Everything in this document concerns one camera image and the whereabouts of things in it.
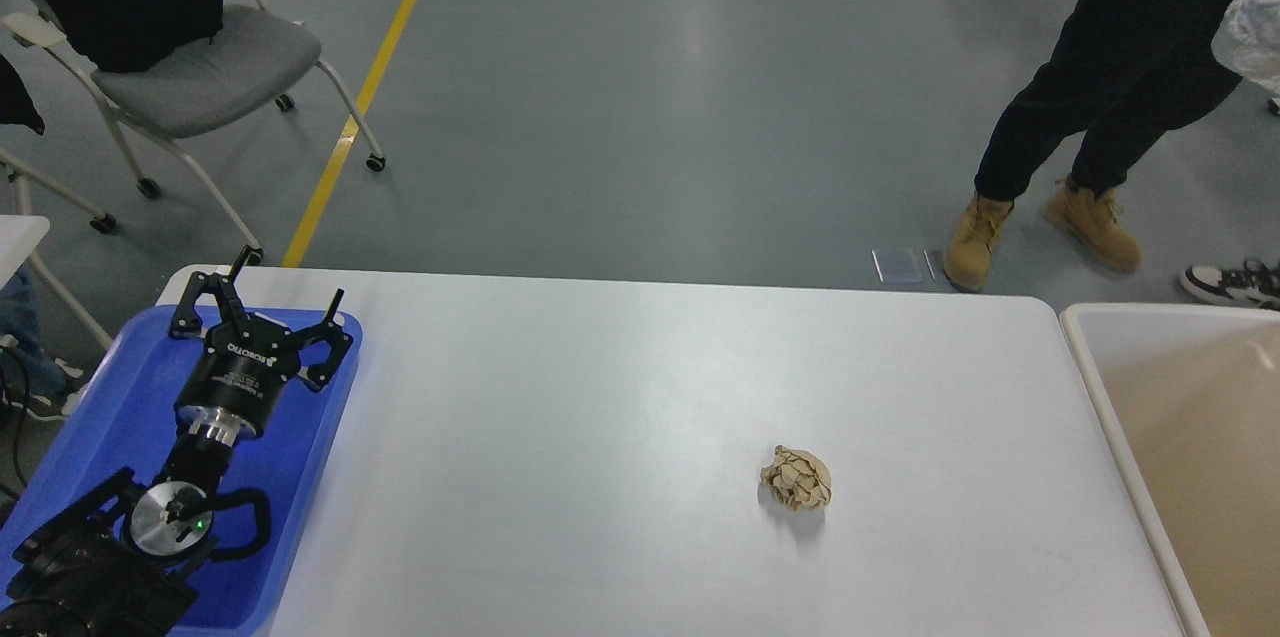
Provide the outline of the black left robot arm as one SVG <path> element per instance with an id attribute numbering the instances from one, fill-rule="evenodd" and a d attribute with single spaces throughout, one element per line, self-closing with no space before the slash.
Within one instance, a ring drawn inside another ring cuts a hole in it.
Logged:
<path id="1" fill-rule="evenodd" d="M 339 310 L 193 272 L 132 318 L 3 528 L 5 636 L 251 636 L 276 606 L 355 379 Z"/>

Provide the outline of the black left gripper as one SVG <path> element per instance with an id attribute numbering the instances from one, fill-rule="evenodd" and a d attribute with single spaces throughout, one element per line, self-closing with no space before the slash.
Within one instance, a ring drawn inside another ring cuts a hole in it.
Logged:
<path id="1" fill-rule="evenodd" d="M 174 414 L 179 429 L 196 434 L 212 426 L 221 440 L 255 440 L 266 432 L 287 382 L 294 376 L 310 391 L 326 388 L 340 367 L 353 338 L 338 324 L 346 292 L 338 289 L 317 324 L 293 331 L 288 324 L 246 310 L 236 280 L 241 267 L 228 272 L 192 272 L 175 304 L 169 338 L 202 338 L 195 368 L 180 388 Z M 201 295 L 215 301 L 220 322 L 206 327 L 197 313 Z M 301 353 L 315 344 L 328 345 L 328 356 L 301 365 Z"/>

